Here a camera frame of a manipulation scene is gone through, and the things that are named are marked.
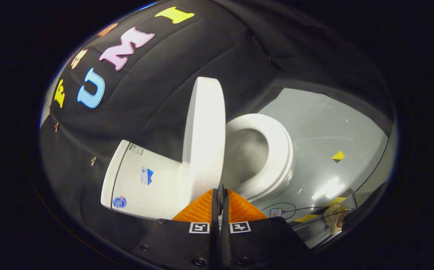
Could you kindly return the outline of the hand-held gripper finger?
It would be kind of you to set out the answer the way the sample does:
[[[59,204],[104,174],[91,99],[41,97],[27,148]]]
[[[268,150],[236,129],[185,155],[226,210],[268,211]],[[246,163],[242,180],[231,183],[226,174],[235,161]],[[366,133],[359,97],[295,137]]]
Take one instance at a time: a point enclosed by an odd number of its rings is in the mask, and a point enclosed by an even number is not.
[[[286,270],[311,250],[282,217],[231,219],[235,193],[220,185],[221,264],[226,270]]]
[[[156,220],[140,241],[140,257],[164,270],[211,270],[219,261],[221,187],[200,195],[172,219]]]

